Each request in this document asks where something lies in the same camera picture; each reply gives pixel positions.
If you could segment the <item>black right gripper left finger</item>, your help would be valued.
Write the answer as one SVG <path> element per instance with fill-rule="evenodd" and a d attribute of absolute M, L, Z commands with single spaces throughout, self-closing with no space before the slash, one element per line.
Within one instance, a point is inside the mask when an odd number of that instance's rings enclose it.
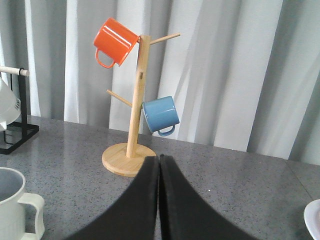
<path fill-rule="evenodd" d="M 128 188 L 99 217 L 68 240 L 152 240 L 158 207 L 160 164 L 147 156 Z"/>

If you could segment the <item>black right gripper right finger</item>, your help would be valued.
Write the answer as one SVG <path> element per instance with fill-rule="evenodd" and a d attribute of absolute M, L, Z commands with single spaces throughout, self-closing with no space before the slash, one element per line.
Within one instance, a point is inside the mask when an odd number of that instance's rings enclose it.
<path fill-rule="evenodd" d="M 160 155 L 159 213 L 163 240 L 254 240 L 193 189 L 175 159 Z"/>

